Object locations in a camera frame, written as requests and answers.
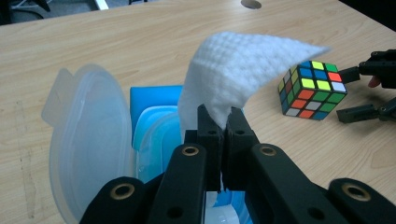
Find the cube sticker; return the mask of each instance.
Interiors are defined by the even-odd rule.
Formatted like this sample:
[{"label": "cube sticker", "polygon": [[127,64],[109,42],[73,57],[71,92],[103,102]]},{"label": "cube sticker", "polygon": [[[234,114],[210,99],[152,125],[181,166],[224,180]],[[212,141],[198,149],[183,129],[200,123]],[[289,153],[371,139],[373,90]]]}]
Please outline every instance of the cube sticker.
[{"label": "cube sticker", "polygon": [[334,64],[307,61],[293,66],[279,83],[282,113],[304,119],[325,119],[345,98]]}]

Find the translucent lid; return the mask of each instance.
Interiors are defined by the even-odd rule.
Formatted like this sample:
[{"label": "translucent lid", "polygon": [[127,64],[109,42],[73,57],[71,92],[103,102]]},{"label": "translucent lid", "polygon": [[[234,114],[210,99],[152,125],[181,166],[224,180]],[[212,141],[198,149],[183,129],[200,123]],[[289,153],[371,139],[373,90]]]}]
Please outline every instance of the translucent lid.
[{"label": "translucent lid", "polygon": [[134,173],[129,109],[113,76],[88,64],[74,76],[60,71],[42,118],[53,127],[52,194],[64,220],[77,223],[104,184]]}]

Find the wooden table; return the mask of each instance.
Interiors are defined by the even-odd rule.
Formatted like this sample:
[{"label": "wooden table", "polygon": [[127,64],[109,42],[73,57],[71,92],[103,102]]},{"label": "wooden table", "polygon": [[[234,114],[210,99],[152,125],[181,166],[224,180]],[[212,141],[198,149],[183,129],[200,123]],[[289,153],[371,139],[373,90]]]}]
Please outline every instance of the wooden table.
[{"label": "wooden table", "polygon": [[[41,117],[58,71],[98,63],[121,84],[182,84],[199,44],[220,31],[280,35],[332,51],[317,58],[339,69],[375,50],[396,46],[396,34],[338,1],[161,0],[0,27],[0,222],[62,223],[49,182],[52,129]],[[370,120],[345,125],[335,111],[323,121],[285,117],[276,86],[262,88],[246,115],[264,143],[283,148],[324,188],[337,177],[363,181],[396,203],[395,124]],[[336,109],[374,103],[394,90],[369,89],[368,77],[347,85]]]}]

